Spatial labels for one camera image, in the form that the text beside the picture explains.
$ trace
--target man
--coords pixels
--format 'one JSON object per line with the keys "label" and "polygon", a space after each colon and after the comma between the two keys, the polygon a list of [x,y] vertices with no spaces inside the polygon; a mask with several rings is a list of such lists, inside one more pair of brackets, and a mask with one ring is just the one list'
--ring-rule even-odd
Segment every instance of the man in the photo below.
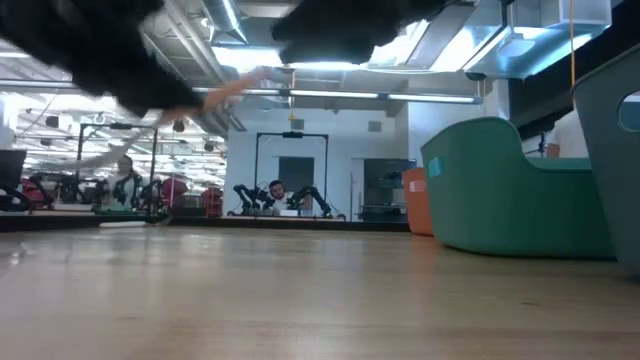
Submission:
{"label": "man", "polygon": [[547,140],[547,157],[588,158],[578,112],[573,110],[556,121]]}
{"label": "man", "polygon": [[293,193],[285,190],[282,181],[274,180],[269,184],[269,195],[274,200],[272,208],[278,214],[281,210],[287,210],[287,200],[293,196]]}

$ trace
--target black frame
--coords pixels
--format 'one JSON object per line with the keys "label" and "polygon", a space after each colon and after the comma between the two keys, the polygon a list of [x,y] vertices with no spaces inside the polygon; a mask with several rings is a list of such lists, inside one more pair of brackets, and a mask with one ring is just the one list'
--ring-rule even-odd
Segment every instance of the black frame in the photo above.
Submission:
{"label": "black frame", "polygon": [[280,136],[284,139],[302,139],[305,137],[320,137],[325,141],[324,146],[324,193],[322,194],[322,198],[324,201],[327,201],[327,170],[329,168],[329,135],[327,134],[305,134],[298,132],[282,132],[282,133],[269,133],[269,132],[259,132],[256,134],[256,156],[255,156],[255,165],[253,168],[253,188],[258,187],[258,160],[259,160],[259,148],[260,148],[260,138],[263,136]]}
{"label": "black frame", "polygon": [[[132,125],[132,124],[80,124],[80,135],[78,136],[78,155],[76,159],[82,160],[82,147],[84,145],[84,130],[88,127],[93,128],[110,128],[113,130],[131,130],[131,129],[152,129],[152,126],[147,125]],[[153,182],[153,176],[156,172],[156,151],[158,148],[158,128],[153,128],[153,143],[151,145],[151,171],[149,172],[149,184]],[[80,170],[76,170],[76,182],[80,183]],[[74,198],[77,197],[78,189],[76,188]],[[153,191],[149,191],[147,195],[147,216],[151,216]]]}

